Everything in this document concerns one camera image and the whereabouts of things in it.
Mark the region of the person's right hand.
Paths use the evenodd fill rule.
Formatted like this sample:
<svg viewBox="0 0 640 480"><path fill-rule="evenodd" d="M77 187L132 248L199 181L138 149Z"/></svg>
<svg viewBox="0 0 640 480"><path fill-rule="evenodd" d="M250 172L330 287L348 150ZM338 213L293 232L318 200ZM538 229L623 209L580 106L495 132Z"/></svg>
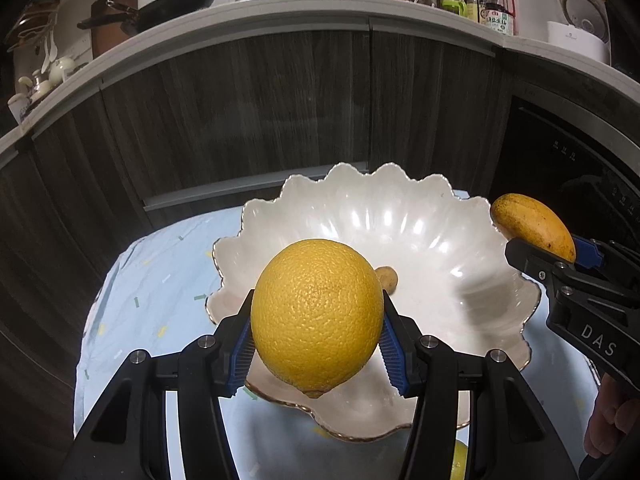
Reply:
<svg viewBox="0 0 640 480"><path fill-rule="evenodd" d="M639 400L623 400L623 390L609 374L602 377L599 393L585 433L585 451L592 458L611 454L617 433L628 432L639 415Z"/></svg>

